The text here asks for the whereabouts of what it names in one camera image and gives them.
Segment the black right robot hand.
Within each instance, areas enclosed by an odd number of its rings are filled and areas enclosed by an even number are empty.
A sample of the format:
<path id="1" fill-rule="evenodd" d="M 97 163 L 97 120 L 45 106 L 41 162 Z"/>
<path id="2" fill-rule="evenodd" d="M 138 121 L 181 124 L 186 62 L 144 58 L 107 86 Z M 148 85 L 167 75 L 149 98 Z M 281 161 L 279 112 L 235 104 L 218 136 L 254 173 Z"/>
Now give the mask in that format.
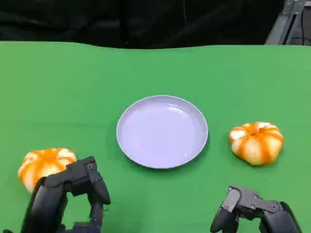
<path id="1" fill-rule="evenodd" d="M 290 206 L 283 201 L 265 200 L 259 192 L 230 185 L 210 227 L 211 233 L 236 233 L 239 219 L 260 219 L 261 233 L 302 232 Z"/>

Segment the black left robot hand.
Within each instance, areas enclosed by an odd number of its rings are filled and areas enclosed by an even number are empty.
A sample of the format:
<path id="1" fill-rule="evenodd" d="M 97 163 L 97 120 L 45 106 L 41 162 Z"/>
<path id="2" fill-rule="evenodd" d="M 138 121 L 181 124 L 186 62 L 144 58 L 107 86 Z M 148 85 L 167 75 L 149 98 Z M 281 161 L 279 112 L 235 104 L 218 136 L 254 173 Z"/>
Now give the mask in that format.
<path id="1" fill-rule="evenodd" d="M 88 222 L 75 222 L 72 229 L 62 224 L 68 203 L 67 193 L 87 195 L 91 206 Z M 42 177 L 37 182 L 28 205 L 23 233 L 99 233 L 103 224 L 104 205 L 110 205 L 106 184 L 97 171 L 94 157 L 76 161 L 66 170 Z"/>

